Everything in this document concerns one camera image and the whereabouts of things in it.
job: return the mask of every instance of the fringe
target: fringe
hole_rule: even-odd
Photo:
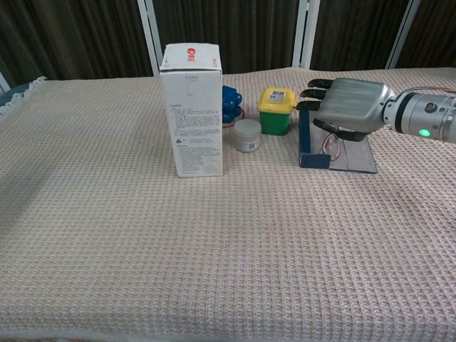
[[[41,87],[45,83],[46,77],[38,77],[33,82],[29,83],[29,87],[23,93],[14,94],[11,101],[5,103],[0,107],[0,120],[11,114],[22,102],[24,102],[36,89]]]

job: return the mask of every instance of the green indicator light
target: green indicator light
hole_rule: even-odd
[[[430,132],[428,130],[425,130],[424,128],[420,130],[419,133],[422,137],[430,137]]]

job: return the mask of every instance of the white jar lid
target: white jar lid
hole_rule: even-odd
[[[234,124],[234,132],[240,138],[256,139],[261,133],[261,125],[252,119],[239,120]]]

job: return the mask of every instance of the metal finger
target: metal finger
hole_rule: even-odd
[[[306,89],[301,92],[302,98],[318,98],[323,100],[326,96],[326,90],[323,89]]]
[[[334,80],[326,80],[324,78],[316,78],[309,83],[307,83],[307,86],[312,87],[312,88],[324,88],[328,89],[331,87],[331,84],[333,84]]]
[[[320,108],[321,101],[301,101],[296,105],[297,110],[318,110]]]

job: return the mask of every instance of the dark curtain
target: dark curtain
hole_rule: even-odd
[[[151,76],[136,0],[1,0],[0,70],[10,86]]]
[[[154,0],[160,42],[220,45],[224,73],[291,65],[299,0]]]
[[[421,0],[397,68],[456,67],[456,1]]]
[[[321,0],[311,68],[385,68],[407,4],[408,0]]]

